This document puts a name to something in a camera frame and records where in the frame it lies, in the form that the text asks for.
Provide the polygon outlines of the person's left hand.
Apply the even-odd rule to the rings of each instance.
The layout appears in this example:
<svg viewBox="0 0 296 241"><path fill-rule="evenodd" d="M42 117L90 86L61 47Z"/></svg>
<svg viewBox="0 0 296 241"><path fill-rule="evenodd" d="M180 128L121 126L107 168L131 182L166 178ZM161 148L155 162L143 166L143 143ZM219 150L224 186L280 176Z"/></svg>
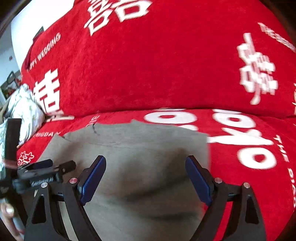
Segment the person's left hand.
<svg viewBox="0 0 296 241"><path fill-rule="evenodd" d="M14 239L17 241L23 241L21 233L16 229L16 226L13 222L13 218L15 216L15 210L13 206L8 203L1 203L1 214L3 223Z"/></svg>

